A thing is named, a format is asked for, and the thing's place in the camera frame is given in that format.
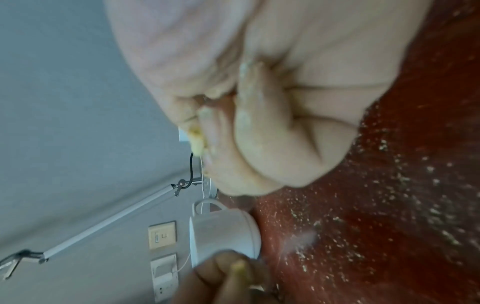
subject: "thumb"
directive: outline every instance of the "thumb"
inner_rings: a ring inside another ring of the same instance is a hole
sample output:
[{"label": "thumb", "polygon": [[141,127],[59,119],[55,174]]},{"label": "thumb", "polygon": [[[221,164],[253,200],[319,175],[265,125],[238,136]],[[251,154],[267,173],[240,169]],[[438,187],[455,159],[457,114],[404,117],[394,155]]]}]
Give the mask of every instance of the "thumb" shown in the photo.
[{"label": "thumb", "polygon": [[250,265],[245,260],[235,262],[213,304],[251,303],[250,286],[254,281],[254,272]]}]

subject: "yellow food piece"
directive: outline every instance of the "yellow food piece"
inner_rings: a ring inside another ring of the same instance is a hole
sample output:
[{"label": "yellow food piece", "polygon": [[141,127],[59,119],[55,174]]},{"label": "yellow food piece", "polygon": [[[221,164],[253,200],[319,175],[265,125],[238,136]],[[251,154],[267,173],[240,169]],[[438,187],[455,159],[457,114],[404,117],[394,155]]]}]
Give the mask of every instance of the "yellow food piece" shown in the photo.
[{"label": "yellow food piece", "polygon": [[207,148],[207,140],[199,127],[191,128],[186,135],[188,140],[190,140],[191,151],[197,157],[200,157],[204,154],[205,149]]}]

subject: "white mug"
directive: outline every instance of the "white mug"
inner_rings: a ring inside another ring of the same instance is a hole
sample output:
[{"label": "white mug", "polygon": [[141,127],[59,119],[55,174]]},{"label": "white mug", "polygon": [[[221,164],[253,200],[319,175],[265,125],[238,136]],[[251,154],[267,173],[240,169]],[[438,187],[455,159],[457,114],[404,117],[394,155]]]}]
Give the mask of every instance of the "white mug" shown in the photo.
[{"label": "white mug", "polygon": [[[200,204],[213,204],[221,211],[198,214]],[[191,265],[196,267],[215,253],[234,250],[250,258],[260,255],[262,238],[254,218],[240,209],[228,209],[219,201],[208,198],[192,206],[190,218]]]}]

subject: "electrical outlet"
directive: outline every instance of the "electrical outlet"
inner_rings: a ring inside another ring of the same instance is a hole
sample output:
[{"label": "electrical outlet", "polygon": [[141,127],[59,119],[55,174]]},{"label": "electrical outlet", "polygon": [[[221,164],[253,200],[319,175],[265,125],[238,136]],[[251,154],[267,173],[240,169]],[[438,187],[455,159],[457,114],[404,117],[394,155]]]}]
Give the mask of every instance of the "electrical outlet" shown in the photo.
[{"label": "electrical outlet", "polygon": [[175,222],[150,226],[148,228],[150,249],[158,249],[177,242],[177,227]]},{"label": "electrical outlet", "polygon": [[179,287],[177,255],[172,254],[150,263],[155,302],[172,298]]}]

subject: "mug handle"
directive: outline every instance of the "mug handle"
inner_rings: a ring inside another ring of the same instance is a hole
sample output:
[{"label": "mug handle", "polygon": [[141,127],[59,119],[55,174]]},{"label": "mug handle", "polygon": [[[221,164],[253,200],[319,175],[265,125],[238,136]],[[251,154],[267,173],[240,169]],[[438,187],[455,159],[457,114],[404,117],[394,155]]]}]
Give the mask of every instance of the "mug handle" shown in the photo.
[{"label": "mug handle", "polygon": [[221,210],[228,210],[228,208],[223,205],[222,203],[220,203],[219,201],[217,201],[216,199],[213,199],[213,198],[207,198],[207,199],[202,199],[202,200],[199,200],[198,202],[195,202],[192,206],[192,214],[193,216],[196,216],[196,215],[200,215],[198,212],[197,212],[197,206],[200,205],[200,204],[212,204],[212,205],[215,205],[217,206],[218,208],[220,208]]}]

